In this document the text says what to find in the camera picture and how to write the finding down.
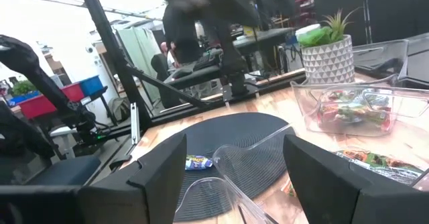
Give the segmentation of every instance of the blue wrapper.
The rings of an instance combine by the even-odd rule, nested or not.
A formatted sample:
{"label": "blue wrapper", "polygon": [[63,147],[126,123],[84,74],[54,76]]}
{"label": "blue wrapper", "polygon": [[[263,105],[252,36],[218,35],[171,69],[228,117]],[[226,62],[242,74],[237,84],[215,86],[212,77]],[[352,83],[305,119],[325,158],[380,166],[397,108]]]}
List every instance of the blue wrapper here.
{"label": "blue wrapper", "polygon": [[185,170],[204,170],[210,168],[213,165],[213,161],[210,158],[204,156],[186,156]]}

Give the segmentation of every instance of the red bin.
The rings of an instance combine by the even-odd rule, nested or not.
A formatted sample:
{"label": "red bin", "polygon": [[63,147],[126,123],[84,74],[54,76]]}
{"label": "red bin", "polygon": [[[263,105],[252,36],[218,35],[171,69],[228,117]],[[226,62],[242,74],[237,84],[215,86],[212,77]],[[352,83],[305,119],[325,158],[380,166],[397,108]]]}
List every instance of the red bin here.
{"label": "red bin", "polygon": [[[71,101],[80,101],[85,98],[79,82],[63,87],[61,91]],[[33,97],[18,103],[18,105],[21,107],[22,114],[28,119],[56,111],[55,106],[44,95]]]}

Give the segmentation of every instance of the wooden table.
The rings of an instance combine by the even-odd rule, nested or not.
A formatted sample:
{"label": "wooden table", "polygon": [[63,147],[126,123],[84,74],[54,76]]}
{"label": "wooden table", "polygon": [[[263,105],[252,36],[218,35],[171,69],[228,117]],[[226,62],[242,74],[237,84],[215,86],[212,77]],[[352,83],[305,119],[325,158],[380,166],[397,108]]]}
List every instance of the wooden table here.
{"label": "wooden table", "polygon": [[[302,69],[287,74],[296,74],[300,71],[302,71]],[[369,80],[366,76],[359,76],[359,78]],[[213,117],[244,112],[267,113],[280,117],[288,123],[295,123],[302,120],[302,114],[294,93],[292,92],[292,88],[286,88],[262,95],[258,99],[231,105],[229,108],[222,107],[148,129],[138,146],[132,152],[132,161],[148,153],[167,137],[195,123]],[[313,144],[317,144],[328,151],[358,147],[378,154],[392,156],[399,160],[414,164],[422,169],[427,169],[429,168],[429,144],[428,140],[425,139],[429,139],[426,133],[428,128],[429,111],[426,111],[423,116],[417,119],[398,117],[393,132],[383,137],[344,136],[342,139],[337,138],[336,142],[334,142],[332,140],[332,135],[329,134],[309,132],[306,131],[305,128],[300,129],[299,127],[294,128],[294,130],[301,138]],[[285,174],[271,188],[253,199],[253,201],[279,223],[308,223],[299,200],[281,191],[281,188],[287,181],[288,176]],[[243,222],[236,213],[226,213],[215,218],[193,223]]]}

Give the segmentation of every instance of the round placemat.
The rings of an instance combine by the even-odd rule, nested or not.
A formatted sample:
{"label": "round placemat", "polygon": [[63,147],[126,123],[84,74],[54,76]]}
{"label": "round placemat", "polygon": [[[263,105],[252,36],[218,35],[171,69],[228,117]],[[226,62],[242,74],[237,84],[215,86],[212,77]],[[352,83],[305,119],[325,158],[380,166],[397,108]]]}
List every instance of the round placemat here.
{"label": "round placemat", "polygon": [[[248,148],[271,133],[286,126],[288,123],[283,119],[264,113],[238,113],[216,117],[192,125],[182,133],[186,134],[188,154],[212,157],[214,152],[223,145]],[[286,165],[283,158],[283,135],[278,135],[270,140],[269,150],[255,148],[251,155],[242,156],[241,151],[229,153],[229,157],[240,160],[239,164],[231,166],[228,171],[239,172],[239,181],[232,181],[249,197],[254,198],[269,188],[285,171]],[[269,168],[252,168],[254,165],[269,166]],[[260,176],[255,184],[255,176]],[[213,166],[207,170],[185,171],[182,190],[178,205],[182,202],[188,187],[201,178],[219,177],[218,170]],[[231,206],[225,191],[192,193],[186,198],[176,213],[175,221],[193,221],[207,219],[224,213]]]}

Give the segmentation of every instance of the candy wrapper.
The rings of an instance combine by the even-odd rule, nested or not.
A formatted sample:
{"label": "candy wrapper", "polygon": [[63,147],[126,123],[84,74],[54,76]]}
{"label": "candy wrapper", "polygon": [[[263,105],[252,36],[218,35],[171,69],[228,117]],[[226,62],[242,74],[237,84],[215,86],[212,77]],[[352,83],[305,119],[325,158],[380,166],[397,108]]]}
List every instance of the candy wrapper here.
{"label": "candy wrapper", "polygon": [[[424,172],[412,164],[366,150],[347,149],[334,152],[333,154],[372,172],[407,185],[411,185]],[[289,178],[281,188],[281,191],[292,197],[296,197],[294,186]]]}
{"label": "candy wrapper", "polygon": [[186,156],[185,170],[204,170],[210,168],[213,165],[213,161],[210,158],[204,156]]}
{"label": "candy wrapper", "polygon": [[376,93],[371,89],[333,91],[320,105],[317,121],[319,125],[365,122],[388,131],[391,127],[390,112],[389,95]]}

